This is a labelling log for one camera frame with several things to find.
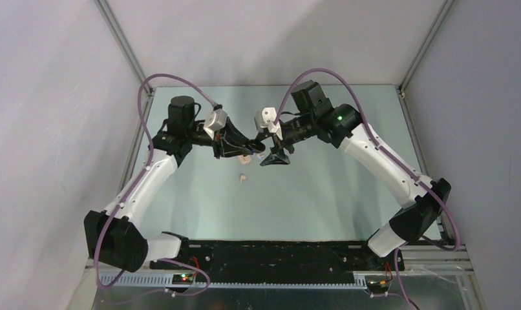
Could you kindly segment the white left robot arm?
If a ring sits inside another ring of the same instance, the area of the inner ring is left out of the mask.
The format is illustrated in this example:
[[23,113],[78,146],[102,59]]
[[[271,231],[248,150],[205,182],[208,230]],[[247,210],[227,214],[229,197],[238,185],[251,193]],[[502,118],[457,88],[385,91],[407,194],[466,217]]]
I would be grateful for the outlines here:
[[148,237],[140,230],[158,190],[195,145],[212,148],[216,158],[265,151],[262,142],[245,137],[234,126],[221,105],[215,105],[206,119],[196,119],[198,110],[200,104],[192,97],[173,97],[167,118],[149,142],[142,170],[103,211],[86,215],[87,247],[95,265],[104,263],[135,272],[144,262],[165,258],[175,269],[188,266],[191,252],[181,245],[183,236],[163,232]]

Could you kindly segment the black glossy earbud charging case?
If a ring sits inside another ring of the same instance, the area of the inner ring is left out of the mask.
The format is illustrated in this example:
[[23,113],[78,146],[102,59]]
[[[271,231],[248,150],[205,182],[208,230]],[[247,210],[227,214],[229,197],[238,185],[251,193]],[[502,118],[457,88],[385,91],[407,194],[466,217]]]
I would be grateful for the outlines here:
[[248,148],[251,150],[252,154],[260,154],[266,150],[265,144],[257,140],[249,140]]

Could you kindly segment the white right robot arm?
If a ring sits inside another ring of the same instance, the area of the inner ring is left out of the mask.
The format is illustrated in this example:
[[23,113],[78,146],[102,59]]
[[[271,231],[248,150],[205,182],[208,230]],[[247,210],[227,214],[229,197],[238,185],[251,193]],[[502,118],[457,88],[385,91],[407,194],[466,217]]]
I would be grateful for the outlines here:
[[257,139],[271,138],[273,147],[262,165],[288,165],[294,144],[311,137],[351,155],[383,182],[401,209],[368,240],[362,253],[366,267],[378,270],[388,255],[406,243],[419,240],[442,212],[451,191],[448,181],[434,181],[414,170],[392,150],[349,104],[334,107],[317,82],[309,80],[291,93],[298,109],[290,121],[277,120],[274,107],[255,115]]

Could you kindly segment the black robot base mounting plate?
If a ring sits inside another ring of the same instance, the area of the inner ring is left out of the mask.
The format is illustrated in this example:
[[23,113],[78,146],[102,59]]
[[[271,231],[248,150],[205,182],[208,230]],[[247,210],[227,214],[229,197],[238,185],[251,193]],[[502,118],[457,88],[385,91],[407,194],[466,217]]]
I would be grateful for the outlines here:
[[352,284],[356,272],[405,269],[401,255],[380,258],[357,240],[190,240],[175,260],[203,270],[213,284]]

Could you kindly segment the beige square earbud case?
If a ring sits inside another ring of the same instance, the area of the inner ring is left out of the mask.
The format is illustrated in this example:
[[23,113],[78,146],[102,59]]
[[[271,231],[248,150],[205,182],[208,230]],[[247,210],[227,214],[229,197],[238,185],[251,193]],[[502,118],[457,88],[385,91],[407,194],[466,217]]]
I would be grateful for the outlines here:
[[251,156],[249,156],[249,155],[246,155],[246,156],[240,155],[237,158],[242,165],[247,165],[247,164],[251,163]]

